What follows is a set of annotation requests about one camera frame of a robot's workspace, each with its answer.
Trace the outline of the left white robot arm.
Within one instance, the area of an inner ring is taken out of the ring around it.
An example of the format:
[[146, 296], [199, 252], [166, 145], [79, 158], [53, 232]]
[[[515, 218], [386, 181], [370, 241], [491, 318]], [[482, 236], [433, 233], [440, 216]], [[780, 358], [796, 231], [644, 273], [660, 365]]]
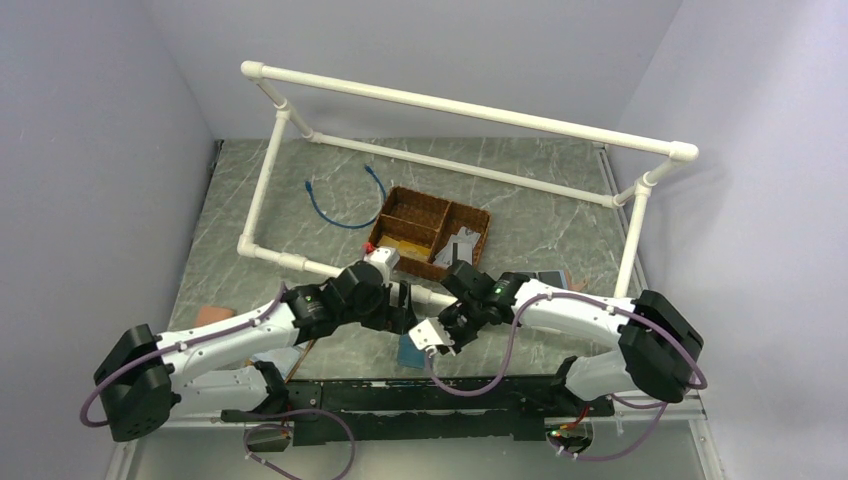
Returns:
[[95, 371], [79, 420], [108, 428], [117, 442], [193, 413], [272, 420], [291, 408], [279, 369], [260, 361], [227, 374], [224, 366], [329, 337], [346, 324], [404, 335], [415, 322], [411, 285], [391, 287], [377, 266], [358, 261], [320, 284], [282, 286], [267, 304], [217, 323], [161, 334], [138, 325], [124, 332]]

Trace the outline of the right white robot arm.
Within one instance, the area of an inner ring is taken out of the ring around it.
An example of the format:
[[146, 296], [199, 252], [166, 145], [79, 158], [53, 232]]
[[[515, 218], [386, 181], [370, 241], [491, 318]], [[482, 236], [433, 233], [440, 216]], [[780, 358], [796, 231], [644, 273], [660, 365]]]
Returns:
[[608, 298], [557, 288], [524, 273], [498, 279], [465, 261], [451, 266], [441, 284], [455, 302], [438, 316], [437, 349], [458, 353], [488, 325], [507, 324], [574, 335], [608, 352], [563, 361], [551, 388], [557, 411], [574, 415], [601, 396], [639, 390], [665, 403], [679, 403], [705, 388], [697, 365], [703, 337], [661, 293]]

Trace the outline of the blue card holder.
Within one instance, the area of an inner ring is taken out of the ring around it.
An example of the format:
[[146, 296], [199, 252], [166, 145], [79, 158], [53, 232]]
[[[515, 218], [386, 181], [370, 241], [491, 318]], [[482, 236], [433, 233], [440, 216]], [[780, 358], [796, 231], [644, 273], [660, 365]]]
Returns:
[[419, 350], [408, 335], [402, 335], [398, 339], [396, 363], [400, 367], [423, 370], [427, 355]]

